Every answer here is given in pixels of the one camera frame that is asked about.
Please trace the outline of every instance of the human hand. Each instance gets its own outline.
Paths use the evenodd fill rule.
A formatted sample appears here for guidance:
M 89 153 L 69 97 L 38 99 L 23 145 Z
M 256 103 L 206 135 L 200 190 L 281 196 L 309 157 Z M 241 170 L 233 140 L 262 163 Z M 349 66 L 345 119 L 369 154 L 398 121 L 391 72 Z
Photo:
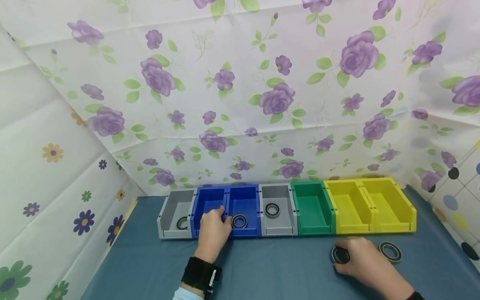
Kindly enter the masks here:
M 225 208 L 222 205 L 219 209 L 212 209 L 203 214 L 200 220 L 198 248 L 194 256 L 211 264 L 215 262 L 232 231 L 231 216 L 222 222 L 224 211 Z
M 414 290 L 392 264 L 365 238 L 348 237 L 336 246 L 350 255 L 346 264 L 334 264 L 337 272 L 350 275 L 368 287 L 376 289 L 387 300 L 405 300 Z

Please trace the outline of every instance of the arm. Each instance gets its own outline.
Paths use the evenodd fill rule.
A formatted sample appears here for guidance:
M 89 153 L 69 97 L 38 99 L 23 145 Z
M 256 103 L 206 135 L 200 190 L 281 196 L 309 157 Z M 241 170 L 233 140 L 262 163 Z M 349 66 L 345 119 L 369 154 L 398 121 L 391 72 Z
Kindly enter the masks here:
M 350 255 L 348 263 L 334 264 L 337 272 L 355 277 L 377 290 L 386 300 L 422 299 L 419 294 L 414 295 L 413 287 L 369 240 L 349 237 L 337 241 L 336 245 Z
M 214 264 L 223 246 L 227 242 L 232 231 L 232 217 L 229 216 L 222 222 L 222 215 L 225 209 L 223 205 L 219 209 L 212 209 L 203 214 L 200 220 L 200 234 L 198 236 L 198 247 L 194 256 L 203 261 Z M 185 283 L 175 292 L 173 300 L 201 300 L 205 297 L 202 290 L 190 287 Z

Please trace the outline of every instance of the blue mat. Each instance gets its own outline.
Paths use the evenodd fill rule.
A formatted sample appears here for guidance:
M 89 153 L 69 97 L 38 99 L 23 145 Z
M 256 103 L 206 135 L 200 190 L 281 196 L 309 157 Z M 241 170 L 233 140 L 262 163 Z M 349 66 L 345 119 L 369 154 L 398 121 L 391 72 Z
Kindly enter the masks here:
M 369 235 L 403 252 L 397 270 L 428 300 L 479 299 L 480 275 L 413 189 L 404 193 L 418 210 L 414 234 Z M 164 197 L 138 204 L 82 299 L 171 299 L 197 241 L 158 238 Z M 353 278 L 334 272 L 329 252 L 339 237 L 230 240 L 217 264 L 223 276 L 213 299 L 381 299 Z

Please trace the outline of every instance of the yellow bin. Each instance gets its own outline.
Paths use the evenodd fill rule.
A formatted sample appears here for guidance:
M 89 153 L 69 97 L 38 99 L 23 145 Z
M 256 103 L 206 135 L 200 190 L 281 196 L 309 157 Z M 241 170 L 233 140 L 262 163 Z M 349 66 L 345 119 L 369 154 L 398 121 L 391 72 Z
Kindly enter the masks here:
M 376 233 L 417 231 L 417 210 L 390 178 L 358 179 L 376 210 Z
M 336 215 L 337 234 L 372 233 L 375 210 L 357 180 L 324 181 Z

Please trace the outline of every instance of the light blue sleeve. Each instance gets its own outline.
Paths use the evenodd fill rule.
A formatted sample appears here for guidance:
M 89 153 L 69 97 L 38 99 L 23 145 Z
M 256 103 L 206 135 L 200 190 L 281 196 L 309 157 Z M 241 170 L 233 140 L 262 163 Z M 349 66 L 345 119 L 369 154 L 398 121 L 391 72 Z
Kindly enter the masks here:
M 173 295 L 172 300 L 204 300 L 202 297 L 187 291 L 184 288 L 179 288 Z

